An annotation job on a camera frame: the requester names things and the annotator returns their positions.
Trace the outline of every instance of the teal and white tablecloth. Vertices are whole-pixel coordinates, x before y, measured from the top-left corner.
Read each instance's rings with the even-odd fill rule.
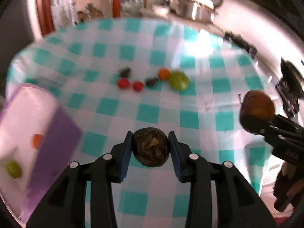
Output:
[[[140,81],[163,66],[181,69],[190,87],[177,92],[160,82],[140,93],[120,90],[118,70],[126,66],[133,70],[131,79]],[[271,148],[241,128],[238,94],[260,89],[278,96],[244,51],[217,36],[146,19],[80,24],[16,55],[7,99],[22,82],[52,92],[83,130],[73,155],[81,164],[110,152],[128,130],[157,127],[166,134],[174,130],[180,142],[208,161],[232,161],[259,192]],[[190,185],[177,181],[171,158],[151,169],[132,156],[124,182],[112,187],[120,228],[184,227]],[[86,220],[89,227],[89,205]]]

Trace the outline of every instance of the orange cherry tomato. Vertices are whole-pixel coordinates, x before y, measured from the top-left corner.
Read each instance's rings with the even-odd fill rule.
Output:
[[[159,69],[157,76],[159,77],[160,80],[166,81],[170,76],[170,71],[167,68],[161,68]]]
[[[40,135],[40,134],[33,135],[33,137],[32,137],[32,147],[35,148],[35,149],[39,149],[43,138],[44,138],[44,136]]]

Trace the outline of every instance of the orange fruit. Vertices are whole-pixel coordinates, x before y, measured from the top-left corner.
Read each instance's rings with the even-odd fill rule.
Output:
[[[161,68],[157,72],[157,76],[159,77],[159,79],[161,81],[166,81],[166,80],[168,80],[168,78],[170,76],[170,71],[167,68]]]
[[[40,135],[40,134],[35,134],[33,135],[32,137],[32,147],[35,148],[35,149],[39,149],[40,148],[40,144],[43,140],[43,135]]]
[[[262,91],[251,90],[246,93],[240,110],[240,123],[247,132],[258,134],[262,127],[253,124],[245,115],[255,116],[271,123],[275,117],[275,105]]]

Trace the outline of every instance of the red cherry tomato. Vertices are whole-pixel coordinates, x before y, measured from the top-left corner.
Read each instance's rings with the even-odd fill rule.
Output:
[[[134,91],[136,91],[136,92],[142,91],[142,90],[143,90],[143,87],[144,87],[144,85],[143,85],[143,83],[140,82],[140,81],[135,81],[135,82],[133,83],[133,89],[134,89]]]
[[[126,89],[128,88],[130,85],[130,82],[128,81],[128,79],[126,78],[121,78],[117,81],[117,86],[120,88],[120,89]]]

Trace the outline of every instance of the green plum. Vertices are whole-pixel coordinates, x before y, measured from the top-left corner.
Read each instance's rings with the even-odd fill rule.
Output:
[[[189,87],[189,78],[183,72],[174,71],[169,76],[169,84],[174,90],[183,91]]]
[[[14,179],[22,176],[22,169],[21,169],[20,165],[14,160],[9,161],[6,164],[5,168],[6,168],[7,173]]]

